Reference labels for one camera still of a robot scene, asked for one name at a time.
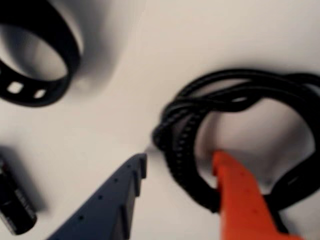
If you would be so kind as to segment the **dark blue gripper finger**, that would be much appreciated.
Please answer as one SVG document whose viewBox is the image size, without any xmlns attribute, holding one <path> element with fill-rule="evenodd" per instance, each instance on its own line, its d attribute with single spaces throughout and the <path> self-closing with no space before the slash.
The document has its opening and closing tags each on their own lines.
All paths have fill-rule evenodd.
<svg viewBox="0 0 320 240">
<path fill-rule="evenodd" d="M 133 155 L 49 239 L 128 240 L 146 176 L 147 155 Z"/>
</svg>

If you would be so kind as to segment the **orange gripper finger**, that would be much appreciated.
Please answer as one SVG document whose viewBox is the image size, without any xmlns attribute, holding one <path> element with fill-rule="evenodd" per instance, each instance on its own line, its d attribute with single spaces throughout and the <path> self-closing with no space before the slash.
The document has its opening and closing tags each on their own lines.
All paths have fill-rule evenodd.
<svg viewBox="0 0 320 240">
<path fill-rule="evenodd" d="M 221 240 L 300 240 L 281 233 L 253 174 L 225 151 L 212 154 L 212 174 L 220 195 Z"/>
</svg>

